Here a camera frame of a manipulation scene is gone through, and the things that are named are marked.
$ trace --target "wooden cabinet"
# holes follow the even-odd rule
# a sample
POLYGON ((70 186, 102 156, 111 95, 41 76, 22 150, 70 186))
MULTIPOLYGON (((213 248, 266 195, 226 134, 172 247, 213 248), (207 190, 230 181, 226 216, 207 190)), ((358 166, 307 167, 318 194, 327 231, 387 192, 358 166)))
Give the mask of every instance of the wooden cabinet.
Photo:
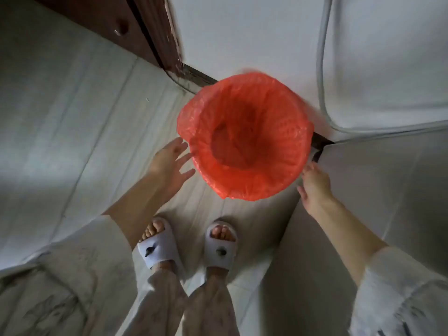
POLYGON ((159 66, 126 0, 36 0, 159 66))

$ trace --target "wooden panel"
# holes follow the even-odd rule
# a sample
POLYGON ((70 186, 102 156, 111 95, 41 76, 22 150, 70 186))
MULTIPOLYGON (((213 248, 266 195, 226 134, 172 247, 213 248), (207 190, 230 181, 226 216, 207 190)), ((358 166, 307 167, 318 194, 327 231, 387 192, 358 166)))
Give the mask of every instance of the wooden panel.
POLYGON ((182 76, 183 66, 178 49, 176 26, 174 18, 170 15, 168 0, 134 1, 163 67, 182 76))
POLYGON ((159 66, 126 0, 36 0, 159 66))

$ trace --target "white wall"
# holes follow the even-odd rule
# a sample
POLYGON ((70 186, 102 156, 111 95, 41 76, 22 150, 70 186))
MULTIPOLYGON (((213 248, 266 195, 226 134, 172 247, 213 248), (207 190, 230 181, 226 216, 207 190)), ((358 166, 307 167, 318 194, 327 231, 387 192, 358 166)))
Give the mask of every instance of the white wall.
MULTIPOLYGON (((256 68, 317 107, 323 0, 171 3, 186 64, 218 80, 256 68)), ((448 119, 447 10, 448 0, 334 0, 324 64, 333 120, 378 128, 448 119)), ((341 137, 319 123, 316 131, 341 137)))

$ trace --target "pants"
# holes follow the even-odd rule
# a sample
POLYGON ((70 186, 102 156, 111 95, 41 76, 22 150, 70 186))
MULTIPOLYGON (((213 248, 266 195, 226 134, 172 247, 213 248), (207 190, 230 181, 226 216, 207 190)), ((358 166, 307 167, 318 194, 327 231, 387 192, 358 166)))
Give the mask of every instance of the pants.
POLYGON ((224 279, 211 276, 187 296, 177 276, 160 269, 149 277, 125 336, 239 335, 224 279))

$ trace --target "foot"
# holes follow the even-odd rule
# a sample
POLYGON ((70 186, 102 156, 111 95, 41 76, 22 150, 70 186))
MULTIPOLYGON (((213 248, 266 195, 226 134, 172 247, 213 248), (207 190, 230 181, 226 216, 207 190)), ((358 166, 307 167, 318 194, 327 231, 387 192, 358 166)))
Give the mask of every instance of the foot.
MULTIPOLYGON (((232 234, 232 232, 226 226, 223 226, 223 225, 216 225, 210 232, 210 237, 215 238, 215 239, 229 241, 229 242, 236 241, 236 238, 232 234)), ((223 269, 223 268, 217 267, 217 266, 209 266, 206 269, 206 278, 209 278, 210 276, 218 276, 218 277, 226 278, 227 273, 228 273, 227 269, 223 269)))
MULTIPOLYGON (((141 243, 145 239, 149 237, 155 236, 156 234, 165 231, 165 226, 163 220, 158 219, 158 217, 154 217, 152 222, 148 224, 145 232, 142 235, 142 238, 138 241, 141 243)), ((147 255, 151 253, 150 249, 147 249, 147 255)), ((154 273, 159 269, 169 270, 174 272, 174 262, 173 261, 162 261, 154 264, 151 267, 151 272, 154 273)))

